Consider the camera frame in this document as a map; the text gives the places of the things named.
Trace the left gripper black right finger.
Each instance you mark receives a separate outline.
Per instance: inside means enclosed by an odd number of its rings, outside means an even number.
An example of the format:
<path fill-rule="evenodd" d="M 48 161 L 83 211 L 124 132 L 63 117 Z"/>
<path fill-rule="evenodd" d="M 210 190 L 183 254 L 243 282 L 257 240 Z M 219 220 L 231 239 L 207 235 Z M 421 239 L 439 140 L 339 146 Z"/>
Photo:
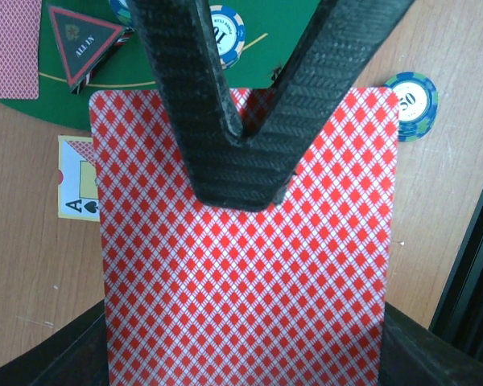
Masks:
<path fill-rule="evenodd" d="M 483 385 L 483 363 L 386 303 L 379 385 Z"/>

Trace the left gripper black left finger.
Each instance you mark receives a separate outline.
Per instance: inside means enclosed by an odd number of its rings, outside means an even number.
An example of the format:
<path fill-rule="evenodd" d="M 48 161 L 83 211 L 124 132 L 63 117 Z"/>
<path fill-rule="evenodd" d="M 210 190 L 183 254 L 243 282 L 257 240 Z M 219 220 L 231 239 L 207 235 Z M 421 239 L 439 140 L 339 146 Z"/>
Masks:
<path fill-rule="evenodd" d="M 108 385 L 100 301 L 38 346 L 0 367 L 0 385 Z"/>

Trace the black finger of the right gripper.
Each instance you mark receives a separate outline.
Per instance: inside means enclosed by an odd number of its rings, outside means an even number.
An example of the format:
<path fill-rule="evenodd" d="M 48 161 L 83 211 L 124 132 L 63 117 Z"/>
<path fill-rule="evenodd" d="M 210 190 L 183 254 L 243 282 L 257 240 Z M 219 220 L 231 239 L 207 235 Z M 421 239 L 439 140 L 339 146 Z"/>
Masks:
<path fill-rule="evenodd" d="M 299 160 L 410 7 L 409 1 L 321 1 L 253 136 L 221 80 L 208 110 L 209 205 L 261 211 L 282 200 Z"/>
<path fill-rule="evenodd" d="M 163 105 L 199 201 L 242 209 L 238 188 L 220 182 L 225 152 L 242 132 L 221 69 L 206 1 L 130 1 Z"/>

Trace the blue white chip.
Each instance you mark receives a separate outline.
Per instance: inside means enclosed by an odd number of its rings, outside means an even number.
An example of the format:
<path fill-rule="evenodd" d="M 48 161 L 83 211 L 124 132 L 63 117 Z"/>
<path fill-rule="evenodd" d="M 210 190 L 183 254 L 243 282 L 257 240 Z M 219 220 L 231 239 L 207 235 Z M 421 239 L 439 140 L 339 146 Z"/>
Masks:
<path fill-rule="evenodd" d="M 241 15 L 232 7 L 211 5 L 209 9 L 221 67 L 227 69 L 241 57 L 246 42 L 246 27 Z"/>

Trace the black triangular dealer button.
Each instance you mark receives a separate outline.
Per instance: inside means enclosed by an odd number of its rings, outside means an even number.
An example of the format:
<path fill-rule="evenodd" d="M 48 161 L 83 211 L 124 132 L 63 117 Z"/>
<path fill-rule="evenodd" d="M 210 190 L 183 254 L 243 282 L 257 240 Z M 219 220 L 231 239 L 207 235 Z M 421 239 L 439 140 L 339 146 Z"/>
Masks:
<path fill-rule="evenodd" d="M 69 90 L 78 94 L 134 34 L 124 25 L 49 4 L 48 15 Z"/>

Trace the teal poker chip stack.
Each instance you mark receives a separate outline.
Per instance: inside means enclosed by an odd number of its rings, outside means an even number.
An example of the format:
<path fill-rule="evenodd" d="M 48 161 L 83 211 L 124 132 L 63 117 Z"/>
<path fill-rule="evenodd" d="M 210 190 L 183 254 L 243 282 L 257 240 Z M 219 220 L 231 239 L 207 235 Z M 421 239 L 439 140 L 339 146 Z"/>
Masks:
<path fill-rule="evenodd" d="M 398 140 L 413 142 L 428 134 L 439 107 L 439 94 L 432 80 L 418 72 L 400 72 L 383 86 L 398 97 Z"/>

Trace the red playing card deck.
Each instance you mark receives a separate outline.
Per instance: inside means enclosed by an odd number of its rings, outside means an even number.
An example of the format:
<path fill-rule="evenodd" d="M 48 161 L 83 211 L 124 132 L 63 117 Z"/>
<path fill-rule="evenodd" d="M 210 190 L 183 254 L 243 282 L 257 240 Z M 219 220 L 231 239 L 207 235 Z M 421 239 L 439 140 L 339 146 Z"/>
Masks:
<path fill-rule="evenodd" d="M 155 90 L 89 101 L 112 385 L 375 385 L 398 99 L 354 88 L 283 202 L 203 205 Z"/>

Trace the red card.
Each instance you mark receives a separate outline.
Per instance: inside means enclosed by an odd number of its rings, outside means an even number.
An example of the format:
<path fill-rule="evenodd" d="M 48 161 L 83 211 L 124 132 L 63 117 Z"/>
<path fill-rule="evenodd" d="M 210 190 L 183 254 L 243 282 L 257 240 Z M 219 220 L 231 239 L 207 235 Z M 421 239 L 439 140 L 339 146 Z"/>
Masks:
<path fill-rule="evenodd" d="M 39 97 L 42 2 L 0 1 L 0 99 Z"/>

